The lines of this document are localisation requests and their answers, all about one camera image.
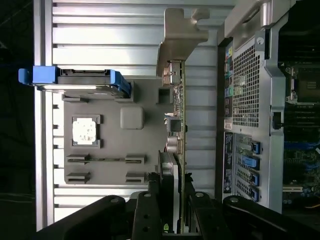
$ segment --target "cable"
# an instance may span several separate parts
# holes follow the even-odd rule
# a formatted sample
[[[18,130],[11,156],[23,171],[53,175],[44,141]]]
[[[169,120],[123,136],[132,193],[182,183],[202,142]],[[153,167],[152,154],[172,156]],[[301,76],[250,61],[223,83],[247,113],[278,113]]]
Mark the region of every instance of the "cable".
[[[9,199],[0,199],[2,202],[10,202],[10,203],[19,203],[19,204],[32,204],[32,201],[15,201],[15,200],[9,200]]]
[[[21,119],[20,119],[20,114],[18,111],[19,108],[18,108],[17,101],[15,98],[15,92],[12,87],[12,81],[10,81],[10,77],[12,77],[14,75],[15,75],[15,72],[10,73],[8,76],[6,76],[5,83],[6,83],[7,89],[8,89],[8,99],[9,99],[12,114],[14,115],[14,118],[15,118],[16,128],[18,130],[18,133],[20,134],[20,137],[22,137],[22,140],[11,137],[11,136],[7,135],[6,133],[0,133],[0,135],[2,135],[3,137],[5,137],[7,139],[11,139],[12,141],[15,141],[17,143],[20,143],[21,145],[24,145],[26,147],[30,147],[32,145],[28,143],[26,131],[25,131],[23,124],[21,122]]]
[[[317,208],[317,207],[320,207],[320,204],[317,204],[317,205],[314,205],[314,206],[305,206],[304,208],[305,209],[314,209],[314,208]]]
[[[6,134],[6,133],[0,132],[0,138],[4,138],[4,139],[8,139],[8,140],[14,141],[14,142],[16,142],[17,144],[20,144],[20,145],[22,145],[22,146],[24,146],[24,147],[27,147],[27,148],[31,148],[31,147],[32,147],[31,144],[29,144],[29,143],[27,143],[27,142],[25,142],[25,141],[22,141],[22,140],[20,140],[20,139],[17,139],[17,138],[15,138],[15,137],[13,137],[13,136],[9,136],[9,135]]]
[[[13,20],[13,18],[16,16],[16,15],[18,15],[19,13],[21,13],[25,8],[27,8],[29,5],[31,5],[32,4],[32,1],[29,1],[27,4],[25,4],[22,8],[20,8],[20,9],[18,9],[16,12],[14,12],[14,13],[12,13],[12,10],[13,9],[11,9],[10,10],[10,16],[9,16],[9,18],[7,18],[6,20],[4,20],[4,21],[2,21],[1,23],[0,23],[0,27],[2,26],[2,25],[4,25],[4,24],[6,24],[7,22],[9,22],[9,21],[12,21]]]
[[[0,193],[2,196],[12,196],[12,197],[21,197],[21,198],[28,198],[28,199],[35,199],[31,195],[21,194],[21,193]]]

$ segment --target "white chip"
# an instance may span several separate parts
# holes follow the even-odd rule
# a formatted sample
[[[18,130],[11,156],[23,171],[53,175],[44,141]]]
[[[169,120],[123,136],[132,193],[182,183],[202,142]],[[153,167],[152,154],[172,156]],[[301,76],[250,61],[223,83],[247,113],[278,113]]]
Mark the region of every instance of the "white chip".
[[[93,145],[97,140],[97,123],[92,118],[77,118],[72,123],[72,137],[77,145]]]

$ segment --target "dark background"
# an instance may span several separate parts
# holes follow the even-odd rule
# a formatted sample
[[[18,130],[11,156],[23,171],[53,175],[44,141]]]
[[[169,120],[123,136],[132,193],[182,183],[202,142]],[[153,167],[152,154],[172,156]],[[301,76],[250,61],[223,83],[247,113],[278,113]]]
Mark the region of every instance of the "dark background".
[[[19,240],[36,230],[34,90],[18,69],[34,62],[33,1],[0,1],[0,232]]]

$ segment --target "ventilation grille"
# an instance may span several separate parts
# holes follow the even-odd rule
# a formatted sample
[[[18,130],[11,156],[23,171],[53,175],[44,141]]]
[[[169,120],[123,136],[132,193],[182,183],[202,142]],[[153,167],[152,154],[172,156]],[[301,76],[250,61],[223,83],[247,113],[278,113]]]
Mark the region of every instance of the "ventilation grille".
[[[233,61],[233,124],[259,126],[260,56],[249,47]]]
[[[246,136],[246,135],[236,134],[235,135],[235,140],[238,143],[241,143],[241,144],[246,144],[246,145],[250,145],[251,144],[251,137]]]
[[[247,185],[243,184],[240,180],[236,181],[236,186],[245,194],[250,195],[250,188]]]
[[[243,180],[245,180],[247,183],[249,183],[250,180],[251,180],[250,175],[247,174],[247,173],[244,172],[244,171],[241,171],[239,168],[237,169],[236,174],[237,174],[240,178],[242,178]]]
[[[248,149],[245,149],[243,147],[240,146],[235,146],[235,152],[237,154],[242,154],[242,155],[246,155],[246,156],[252,156],[252,152]]]
[[[235,163],[238,164],[239,166],[243,167],[244,169],[247,169],[247,170],[249,170],[249,171],[252,170],[251,167],[246,166],[246,165],[243,164],[240,154],[237,154],[237,155],[236,155]]]
[[[245,198],[245,196],[238,190],[236,191],[235,195]]]

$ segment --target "label sticker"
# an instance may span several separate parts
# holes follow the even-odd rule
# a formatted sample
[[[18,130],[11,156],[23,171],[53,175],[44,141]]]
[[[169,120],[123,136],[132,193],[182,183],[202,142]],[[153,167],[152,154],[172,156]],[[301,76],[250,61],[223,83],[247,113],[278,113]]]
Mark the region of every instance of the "label sticker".
[[[224,129],[232,130],[232,118],[224,120]]]
[[[164,231],[169,231],[169,225],[168,225],[168,223],[166,223],[166,224],[163,226],[163,230],[164,230]]]
[[[229,50],[228,50],[228,56],[229,56],[229,57],[232,56],[232,47],[230,47]]]
[[[234,134],[224,133],[224,153],[223,153],[223,193],[232,193],[232,163],[233,163]]]

